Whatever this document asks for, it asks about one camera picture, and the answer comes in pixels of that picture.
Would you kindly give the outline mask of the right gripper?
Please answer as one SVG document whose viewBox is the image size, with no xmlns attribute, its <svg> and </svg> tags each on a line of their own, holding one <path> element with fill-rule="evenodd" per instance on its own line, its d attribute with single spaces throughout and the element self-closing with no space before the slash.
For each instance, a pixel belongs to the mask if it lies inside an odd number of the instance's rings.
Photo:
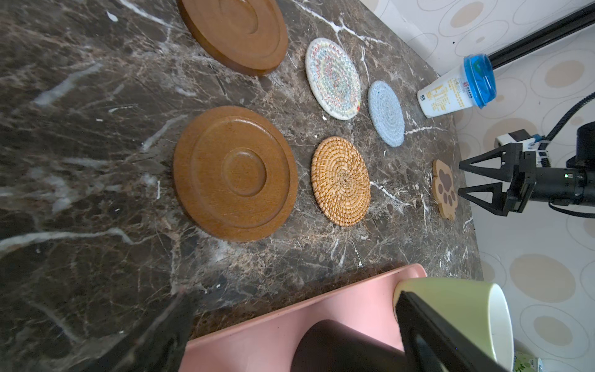
<svg viewBox="0 0 595 372">
<path fill-rule="evenodd" d="M 506 144 L 459 162 L 459 169 L 499 181 L 511 182 L 503 192 L 502 182 L 460 188 L 458 196 L 498 216 L 521 213 L 529 201 L 544 202 L 566 215 L 581 215 L 567 209 L 584 203 L 582 168 L 538 167 L 534 152 L 521 144 Z"/>
</svg>

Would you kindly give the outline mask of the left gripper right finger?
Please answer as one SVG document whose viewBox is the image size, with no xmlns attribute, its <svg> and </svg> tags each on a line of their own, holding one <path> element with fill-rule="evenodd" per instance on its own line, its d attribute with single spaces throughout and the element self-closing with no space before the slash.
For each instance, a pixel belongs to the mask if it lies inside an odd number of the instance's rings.
<svg viewBox="0 0 595 372">
<path fill-rule="evenodd" d="M 408 371 L 503 371 L 417 294 L 403 291 L 394 306 Z"/>
</svg>

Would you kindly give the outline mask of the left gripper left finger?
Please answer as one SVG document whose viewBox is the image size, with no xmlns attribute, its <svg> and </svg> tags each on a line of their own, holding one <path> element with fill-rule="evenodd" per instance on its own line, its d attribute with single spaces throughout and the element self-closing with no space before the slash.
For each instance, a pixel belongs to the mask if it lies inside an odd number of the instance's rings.
<svg viewBox="0 0 595 372">
<path fill-rule="evenodd" d="M 153 319 L 135 328 L 88 365 L 89 371 L 178 371 L 193 326 L 192 299 L 176 294 Z"/>
</svg>

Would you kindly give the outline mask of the blue-grey woven coaster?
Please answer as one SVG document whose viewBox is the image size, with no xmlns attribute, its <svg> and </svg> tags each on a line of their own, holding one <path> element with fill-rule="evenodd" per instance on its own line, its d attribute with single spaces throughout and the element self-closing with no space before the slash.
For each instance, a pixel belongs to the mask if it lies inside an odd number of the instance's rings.
<svg viewBox="0 0 595 372">
<path fill-rule="evenodd" d="M 393 89 L 383 81 L 376 81 L 368 90 L 370 118 L 380 138 L 390 147 L 404 142 L 404 116 Z"/>
</svg>

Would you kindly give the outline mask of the rattan coaster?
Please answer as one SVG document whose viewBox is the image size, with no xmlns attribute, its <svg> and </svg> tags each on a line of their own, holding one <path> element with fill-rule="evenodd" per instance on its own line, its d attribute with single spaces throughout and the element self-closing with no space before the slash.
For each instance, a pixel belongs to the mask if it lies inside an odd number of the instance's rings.
<svg viewBox="0 0 595 372">
<path fill-rule="evenodd" d="M 311 161 L 311 186 L 319 208 L 338 226 L 354 226 L 367 214 L 370 177 L 363 157 L 347 139 L 331 136 Z"/>
</svg>

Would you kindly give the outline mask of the white woven coaster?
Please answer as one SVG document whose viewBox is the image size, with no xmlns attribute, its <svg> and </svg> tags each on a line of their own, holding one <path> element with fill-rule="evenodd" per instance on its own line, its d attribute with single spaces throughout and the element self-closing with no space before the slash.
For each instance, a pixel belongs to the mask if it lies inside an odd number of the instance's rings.
<svg viewBox="0 0 595 372">
<path fill-rule="evenodd" d="M 350 120 L 359 113 L 359 74 L 341 46 L 323 37 L 313 40 L 305 55 L 305 71 L 312 94 L 330 116 Z"/>
</svg>

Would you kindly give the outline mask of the dark wooden coaster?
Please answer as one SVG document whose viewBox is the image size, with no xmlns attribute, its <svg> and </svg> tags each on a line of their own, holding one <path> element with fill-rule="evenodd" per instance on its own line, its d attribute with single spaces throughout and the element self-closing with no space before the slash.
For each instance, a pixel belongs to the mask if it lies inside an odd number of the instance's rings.
<svg viewBox="0 0 595 372">
<path fill-rule="evenodd" d="M 271 73 L 288 50 L 287 27 L 275 1 L 181 0 L 178 9 L 203 49 L 241 74 Z"/>
</svg>

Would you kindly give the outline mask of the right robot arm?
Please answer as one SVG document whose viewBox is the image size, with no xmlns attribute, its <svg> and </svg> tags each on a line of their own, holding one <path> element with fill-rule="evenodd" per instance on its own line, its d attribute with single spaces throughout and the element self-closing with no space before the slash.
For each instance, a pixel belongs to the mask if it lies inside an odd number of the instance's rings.
<svg viewBox="0 0 595 372">
<path fill-rule="evenodd" d="M 576 131 L 576 154 L 565 167 L 552 167 L 547 147 L 562 128 L 594 94 L 581 99 L 560 119 L 547 136 L 518 130 L 500 136 L 496 148 L 460 161 L 459 169 L 496 179 L 496 183 L 465 187 L 458 196 L 500 216 L 521 213 L 529 201 L 544 202 L 570 216 L 592 219 L 593 212 L 576 212 L 567 206 L 594 206 L 594 123 Z"/>
</svg>

